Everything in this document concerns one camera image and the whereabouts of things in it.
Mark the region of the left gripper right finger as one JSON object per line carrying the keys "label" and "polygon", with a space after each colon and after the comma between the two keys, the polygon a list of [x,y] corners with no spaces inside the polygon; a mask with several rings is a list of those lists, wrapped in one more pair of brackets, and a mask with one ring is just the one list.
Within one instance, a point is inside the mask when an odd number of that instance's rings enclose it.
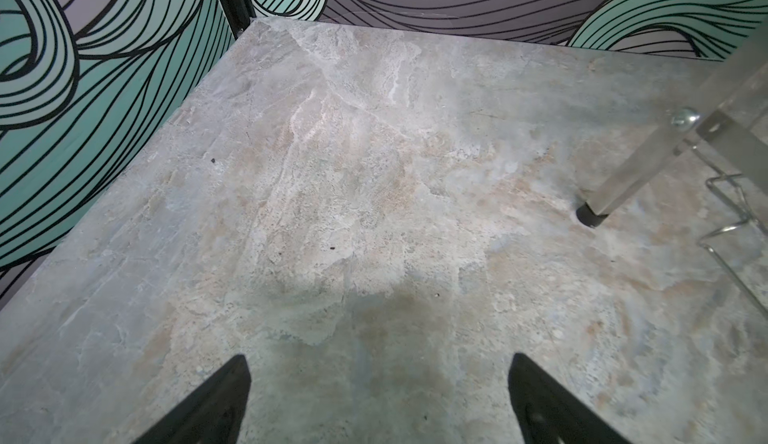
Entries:
{"label": "left gripper right finger", "polygon": [[526,444],[629,443],[523,353],[513,356],[507,385]]}

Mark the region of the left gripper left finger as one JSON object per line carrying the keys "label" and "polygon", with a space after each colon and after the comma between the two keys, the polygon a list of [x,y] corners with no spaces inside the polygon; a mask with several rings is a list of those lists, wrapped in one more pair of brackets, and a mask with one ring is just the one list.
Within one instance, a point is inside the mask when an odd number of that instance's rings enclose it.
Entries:
{"label": "left gripper left finger", "polygon": [[235,355],[135,443],[235,444],[250,388],[246,357]]}

